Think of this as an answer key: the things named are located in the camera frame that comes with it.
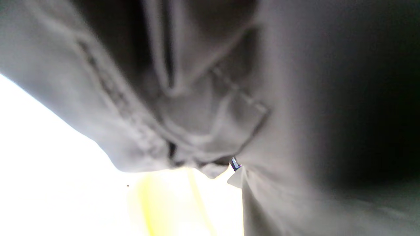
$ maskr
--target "stitching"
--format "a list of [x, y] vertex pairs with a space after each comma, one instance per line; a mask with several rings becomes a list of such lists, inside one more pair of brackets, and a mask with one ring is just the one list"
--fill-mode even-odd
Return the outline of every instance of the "stitching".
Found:
[[103, 69], [95, 59], [91, 50], [89, 49], [88, 44], [82, 40], [77, 40], [76, 42], [83, 54], [84, 59], [89, 65], [90, 70], [97, 77], [97, 81], [99, 82], [102, 90], [112, 100], [114, 106], [116, 106], [119, 115], [132, 127], [135, 127], [138, 140], [141, 140], [141, 142], [137, 142], [137, 144], [143, 149], [145, 153], [151, 156], [158, 154], [159, 148], [156, 144], [153, 143], [153, 139], [156, 138], [151, 133], [153, 130], [147, 126], [144, 121], [141, 121], [135, 117], [125, 94], [120, 89], [117, 89], [118, 86], [112, 79], [110, 79], [107, 71]]
[[238, 95], [247, 102], [248, 105], [255, 107], [262, 113], [267, 113], [268, 108], [263, 105], [259, 100], [256, 100], [254, 97], [246, 94], [239, 85], [234, 83], [230, 76], [222, 71], [220, 66], [216, 65], [212, 68], [211, 72], [216, 75], [217, 78], [221, 79], [231, 90], [238, 93]]

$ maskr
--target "bright white background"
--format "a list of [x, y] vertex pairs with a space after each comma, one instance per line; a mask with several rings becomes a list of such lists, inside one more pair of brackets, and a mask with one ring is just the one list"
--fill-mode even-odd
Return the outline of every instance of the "bright white background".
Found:
[[0, 75], [0, 235], [134, 235], [138, 178]]

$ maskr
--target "yellow object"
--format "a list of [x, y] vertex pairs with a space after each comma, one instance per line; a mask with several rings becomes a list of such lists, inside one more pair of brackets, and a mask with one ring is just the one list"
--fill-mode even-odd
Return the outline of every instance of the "yellow object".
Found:
[[195, 169], [148, 173], [128, 195], [129, 213], [141, 236], [242, 236], [241, 190]]

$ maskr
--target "gray fabric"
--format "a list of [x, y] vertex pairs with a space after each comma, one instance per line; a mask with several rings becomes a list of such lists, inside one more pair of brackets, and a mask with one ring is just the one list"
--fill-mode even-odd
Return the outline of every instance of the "gray fabric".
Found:
[[2, 1], [0, 71], [120, 170], [236, 154], [245, 235], [418, 235], [419, 4]]
[[[165, 61], [158, 40], [152, 40], [154, 50], [140, 48], [137, 54], [133, 31], [142, 28], [130, 20], [142, 20], [140, 4], [34, 0], [2, 5], [2, 22], [7, 22], [1, 28], [2, 73], [95, 140], [122, 171], [187, 164], [214, 178], [228, 166], [223, 157], [240, 150], [266, 113], [231, 81], [240, 71], [223, 67], [242, 47], [208, 61], [194, 73], [199, 79], [189, 82], [188, 91], [178, 91], [178, 84], [168, 87], [174, 78], [158, 76], [166, 73], [159, 69]], [[147, 46], [146, 32], [140, 35], [140, 46]], [[188, 155], [174, 161], [167, 142]]]

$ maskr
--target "gray pants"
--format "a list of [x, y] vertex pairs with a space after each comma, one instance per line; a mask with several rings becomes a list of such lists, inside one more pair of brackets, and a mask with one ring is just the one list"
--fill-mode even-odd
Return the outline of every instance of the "gray pants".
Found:
[[419, 16], [415, 0], [4, 0], [0, 72], [122, 171], [215, 177], [235, 155], [246, 235], [418, 235]]

